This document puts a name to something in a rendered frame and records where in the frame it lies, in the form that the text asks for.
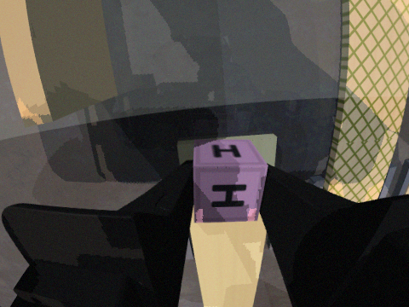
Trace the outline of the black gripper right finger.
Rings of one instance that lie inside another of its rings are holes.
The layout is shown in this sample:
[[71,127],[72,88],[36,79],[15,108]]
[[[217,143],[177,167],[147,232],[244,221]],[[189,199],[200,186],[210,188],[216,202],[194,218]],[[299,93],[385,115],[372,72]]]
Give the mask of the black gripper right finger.
[[409,194],[358,204],[268,165],[259,212],[292,306],[331,307],[379,241],[409,228]]

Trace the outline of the purple cube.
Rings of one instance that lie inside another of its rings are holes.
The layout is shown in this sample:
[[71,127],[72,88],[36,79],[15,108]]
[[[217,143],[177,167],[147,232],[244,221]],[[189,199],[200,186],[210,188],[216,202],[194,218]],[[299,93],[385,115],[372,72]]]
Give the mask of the purple cube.
[[250,139],[194,139],[194,222],[258,221],[267,166]]

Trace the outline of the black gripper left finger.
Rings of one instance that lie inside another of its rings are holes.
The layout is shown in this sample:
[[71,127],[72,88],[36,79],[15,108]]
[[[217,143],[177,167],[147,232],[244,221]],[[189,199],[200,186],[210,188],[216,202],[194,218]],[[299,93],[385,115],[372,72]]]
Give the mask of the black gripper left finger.
[[30,265],[127,275],[144,307],[178,307],[193,205],[193,160],[185,160],[119,211],[24,202],[1,216]]

